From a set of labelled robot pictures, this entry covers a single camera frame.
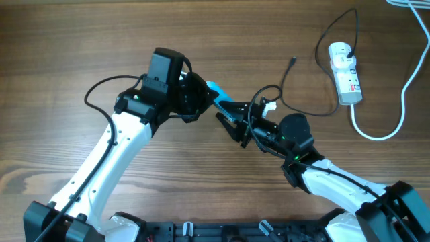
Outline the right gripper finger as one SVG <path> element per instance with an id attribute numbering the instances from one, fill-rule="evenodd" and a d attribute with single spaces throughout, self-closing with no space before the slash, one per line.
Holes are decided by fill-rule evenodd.
<path id="1" fill-rule="evenodd" d="M 233 121 L 230 121 L 223 113 L 216 114 L 218 121 L 223 125 L 232 140 L 246 143 L 247 123 L 244 122 L 244 114 L 233 114 Z"/>
<path id="2" fill-rule="evenodd" d="M 232 123 L 248 122 L 248 111 L 251 102 L 220 102 L 220 120 L 228 120 Z"/>

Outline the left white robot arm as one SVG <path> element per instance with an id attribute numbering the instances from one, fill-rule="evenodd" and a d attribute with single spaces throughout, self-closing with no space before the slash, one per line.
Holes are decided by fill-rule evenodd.
<path id="1" fill-rule="evenodd" d="M 146 223 L 120 212 L 101 215 L 108 198 L 159 126 L 172 118 L 196 121 L 210 106 L 206 82 L 180 52 L 156 48 L 148 72 L 116 98 L 108 126 L 71 180 L 49 203 L 32 202 L 24 213 L 26 241 L 142 241 Z"/>

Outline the blue Galaxy smartphone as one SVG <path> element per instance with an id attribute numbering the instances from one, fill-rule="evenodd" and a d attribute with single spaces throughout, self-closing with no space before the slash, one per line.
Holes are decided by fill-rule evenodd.
<path id="1" fill-rule="evenodd" d="M 236 122 L 236 118 L 221 106 L 222 101 L 233 102 L 233 99 L 217 83 L 213 81 L 207 81 L 206 84 L 211 91 L 215 91 L 218 94 L 218 96 L 214 99 L 214 105 L 229 121 Z"/>

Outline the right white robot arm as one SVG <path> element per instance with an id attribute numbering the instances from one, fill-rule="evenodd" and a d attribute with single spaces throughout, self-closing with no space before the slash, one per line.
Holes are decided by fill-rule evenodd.
<path id="1" fill-rule="evenodd" d="M 303 114 L 288 114 L 276 124 L 266 114 L 275 102 L 215 101 L 217 119 L 242 147 L 254 140 L 263 152 L 284 160 L 281 169 L 293 187 L 321 196 L 339 209 L 322 222 L 331 241 L 428 241 L 429 208 L 404 181 L 388 186 L 337 167 L 314 147 Z"/>

